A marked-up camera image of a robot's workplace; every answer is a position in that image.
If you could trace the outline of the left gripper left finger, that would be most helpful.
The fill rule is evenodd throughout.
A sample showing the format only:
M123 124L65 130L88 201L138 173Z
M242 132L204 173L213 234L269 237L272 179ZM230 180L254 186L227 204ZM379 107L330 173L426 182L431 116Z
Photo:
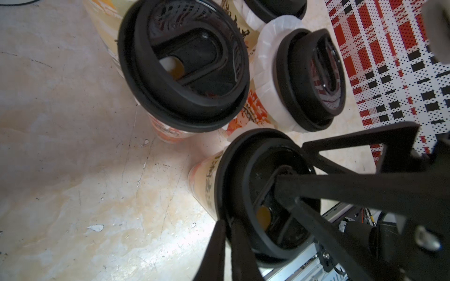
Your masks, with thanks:
M216 222L194 281L224 281L226 222Z

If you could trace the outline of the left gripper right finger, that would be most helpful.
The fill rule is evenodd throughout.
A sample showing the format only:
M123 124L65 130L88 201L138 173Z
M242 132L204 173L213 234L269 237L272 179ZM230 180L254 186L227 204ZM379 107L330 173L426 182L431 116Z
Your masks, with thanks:
M235 218L231 230L233 280L263 281L243 223Z

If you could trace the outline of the black cup lid front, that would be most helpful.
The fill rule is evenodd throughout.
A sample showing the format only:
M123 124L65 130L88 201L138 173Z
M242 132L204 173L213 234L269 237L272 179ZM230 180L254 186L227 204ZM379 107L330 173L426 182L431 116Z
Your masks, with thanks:
M305 152L286 134L268 128L241 134L224 151L214 180L216 214L240 220L258 266L279 268L312 242L312 235L275 199L281 175L315 174Z

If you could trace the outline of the black cup lid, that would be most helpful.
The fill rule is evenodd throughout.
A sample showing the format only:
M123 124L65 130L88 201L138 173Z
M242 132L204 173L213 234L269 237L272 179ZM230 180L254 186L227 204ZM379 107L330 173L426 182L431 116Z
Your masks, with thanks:
M181 131L222 128L248 96L246 45L213 1L135 2L120 26L118 57L141 106Z
M327 29L295 29L283 38L275 75L283 106L307 132L328 129L343 112L345 72Z
M224 151L214 180L216 214L240 220L258 266L279 268L312 242L312 235L275 199L281 175L315 174L305 152L286 134L268 128L241 134Z
M244 0L244 3L265 23L283 15L302 19L308 6L307 0Z

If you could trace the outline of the paper cup red flowers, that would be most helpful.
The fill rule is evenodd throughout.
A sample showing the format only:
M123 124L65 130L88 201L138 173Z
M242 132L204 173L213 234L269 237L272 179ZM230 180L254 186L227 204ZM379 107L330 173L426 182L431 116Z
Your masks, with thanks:
M231 142L244 132L257 128L274 129L275 125L251 84L244 107L234 119L219 129L219 133Z

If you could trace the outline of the translucent paper disc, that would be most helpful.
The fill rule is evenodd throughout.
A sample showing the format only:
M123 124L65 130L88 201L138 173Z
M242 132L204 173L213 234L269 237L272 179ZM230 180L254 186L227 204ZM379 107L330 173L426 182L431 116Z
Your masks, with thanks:
M304 27L302 21L295 16L283 15L267 23L260 32L254 56L252 88L256 101L260 103L254 113L262 116L253 118L253 122L259 127L274 128L282 132L308 132L295 121L283 104L276 78L276 55L282 40L291 32Z

